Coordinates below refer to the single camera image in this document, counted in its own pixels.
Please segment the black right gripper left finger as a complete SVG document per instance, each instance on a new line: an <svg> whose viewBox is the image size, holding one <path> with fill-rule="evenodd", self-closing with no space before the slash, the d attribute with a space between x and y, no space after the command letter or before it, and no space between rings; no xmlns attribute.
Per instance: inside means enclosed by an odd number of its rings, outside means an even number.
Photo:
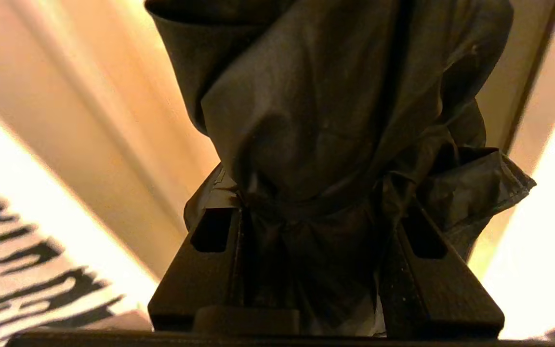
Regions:
<svg viewBox="0 0 555 347"><path fill-rule="evenodd" d="M207 209L189 231L147 306L156 331L189 332L200 310L242 303L241 215Z"/></svg>

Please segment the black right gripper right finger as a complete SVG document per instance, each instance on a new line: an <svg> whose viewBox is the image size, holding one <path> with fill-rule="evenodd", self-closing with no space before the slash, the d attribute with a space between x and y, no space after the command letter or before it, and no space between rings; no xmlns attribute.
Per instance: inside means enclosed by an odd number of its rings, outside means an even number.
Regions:
<svg viewBox="0 0 555 347"><path fill-rule="evenodd" d="M389 339L496 339L505 315L424 208L387 239L379 296Z"/></svg>

